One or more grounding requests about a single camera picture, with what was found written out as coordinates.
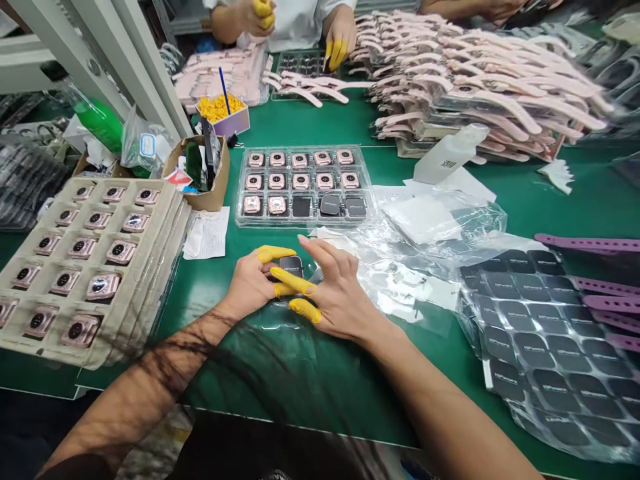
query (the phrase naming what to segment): green bottle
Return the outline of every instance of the green bottle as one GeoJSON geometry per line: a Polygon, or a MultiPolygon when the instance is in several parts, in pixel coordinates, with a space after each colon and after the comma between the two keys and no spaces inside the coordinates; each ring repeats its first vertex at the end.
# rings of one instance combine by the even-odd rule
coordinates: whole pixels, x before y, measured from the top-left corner
{"type": "Polygon", "coordinates": [[[122,153],[122,122],[100,100],[90,99],[71,81],[71,77],[55,60],[40,65],[40,70],[62,91],[80,123],[111,153],[122,153]]]}

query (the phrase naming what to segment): watch strap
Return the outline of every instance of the watch strap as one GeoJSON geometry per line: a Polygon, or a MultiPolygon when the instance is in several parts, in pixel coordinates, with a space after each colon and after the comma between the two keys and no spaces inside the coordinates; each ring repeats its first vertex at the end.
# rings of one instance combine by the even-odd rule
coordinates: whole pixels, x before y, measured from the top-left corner
{"type": "Polygon", "coordinates": [[[572,277],[582,290],[608,293],[618,297],[640,297],[640,288],[630,287],[622,283],[603,282],[584,277],[572,277]]]}
{"type": "Polygon", "coordinates": [[[640,240],[634,239],[570,238],[547,235],[546,233],[536,233],[533,238],[540,243],[554,247],[593,251],[640,252],[640,240]]]}
{"type": "Polygon", "coordinates": [[[591,308],[606,311],[640,313],[640,297],[610,297],[608,295],[586,295],[582,302],[591,308]]]}
{"type": "Polygon", "coordinates": [[[622,350],[630,350],[640,352],[640,338],[630,337],[628,335],[620,335],[619,333],[610,333],[607,335],[607,342],[614,347],[622,350]]]}
{"type": "Polygon", "coordinates": [[[606,323],[607,325],[612,325],[630,332],[640,333],[640,320],[604,310],[592,310],[591,314],[598,322],[606,323]]]}

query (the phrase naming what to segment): hand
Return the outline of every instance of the hand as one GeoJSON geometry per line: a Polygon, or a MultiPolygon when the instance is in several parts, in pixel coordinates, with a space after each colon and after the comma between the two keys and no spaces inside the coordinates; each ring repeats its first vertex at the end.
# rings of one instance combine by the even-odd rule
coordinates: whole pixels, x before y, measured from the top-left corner
{"type": "Polygon", "coordinates": [[[490,0],[482,16],[494,23],[504,23],[526,2],[527,0],[490,0]]]}
{"type": "Polygon", "coordinates": [[[271,0],[239,0],[232,4],[236,22],[254,37],[268,37],[275,28],[275,3],[271,0]]]}
{"type": "Polygon", "coordinates": [[[331,24],[327,31],[327,50],[325,65],[329,58],[329,70],[334,71],[345,57],[355,48],[356,26],[353,10],[347,5],[338,5],[327,16],[325,21],[331,24]]]}
{"type": "Polygon", "coordinates": [[[272,260],[292,255],[295,250],[264,245],[240,258],[235,264],[229,291],[214,308],[216,313],[240,321],[264,307],[269,300],[297,293],[283,283],[267,280],[269,269],[277,267],[272,260]]]}
{"type": "Polygon", "coordinates": [[[376,309],[358,283],[358,258],[325,241],[309,240],[302,235],[298,238],[322,268],[325,279],[314,285],[281,268],[272,268],[274,277],[318,305],[316,308],[307,300],[297,298],[289,302],[291,310],[311,320],[322,332],[360,344],[394,326],[376,309]]]}

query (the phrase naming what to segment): cardboard box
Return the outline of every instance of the cardboard box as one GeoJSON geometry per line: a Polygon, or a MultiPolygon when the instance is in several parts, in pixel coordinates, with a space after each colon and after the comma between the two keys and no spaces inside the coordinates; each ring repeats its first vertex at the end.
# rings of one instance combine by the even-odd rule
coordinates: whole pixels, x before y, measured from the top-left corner
{"type": "MultiPolygon", "coordinates": [[[[82,154],[82,157],[80,157],[80,160],[78,160],[78,163],[76,164],[75,168],[73,169],[72,177],[76,177],[80,175],[82,170],[84,170],[87,167],[87,165],[89,165],[89,162],[87,161],[87,152],[85,151],[82,154]]],[[[131,172],[131,170],[129,170],[128,168],[125,168],[122,165],[120,165],[119,162],[113,168],[113,172],[111,172],[111,178],[134,178],[134,177],[135,175],[133,174],[133,172],[131,172]]]]}
{"type": "MultiPolygon", "coordinates": [[[[196,135],[194,137],[187,137],[180,140],[180,143],[175,146],[171,152],[165,168],[162,171],[162,178],[165,178],[170,174],[174,168],[178,165],[178,158],[180,155],[185,154],[188,142],[193,140],[198,145],[205,144],[205,138],[202,135],[196,135]]],[[[213,188],[206,193],[184,193],[184,197],[187,203],[190,204],[194,210],[205,211],[220,211],[222,204],[225,201],[225,194],[227,193],[227,184],[229,183],[229,167],[231,165],[231,159],[229,158],[229,149],[227,148],[227,139],[225,137],[218,137],[222,149],[220,150],[220,167],[215,176],[213,182],[213,188]]]]}

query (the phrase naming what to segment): white plastic bottle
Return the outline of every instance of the white plastic bottle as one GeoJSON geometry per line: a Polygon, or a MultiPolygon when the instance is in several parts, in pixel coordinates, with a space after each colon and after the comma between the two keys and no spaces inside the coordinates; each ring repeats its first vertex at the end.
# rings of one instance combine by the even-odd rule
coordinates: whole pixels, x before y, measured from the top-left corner
{"type": "Polygon", "coordinates": [[[418,160],[413,179],[432,185],[442,182],[475,156],[476,147],[488,134],[488,127],[472,123],[462,127],[455,135],[447,135],[418,160]]]}

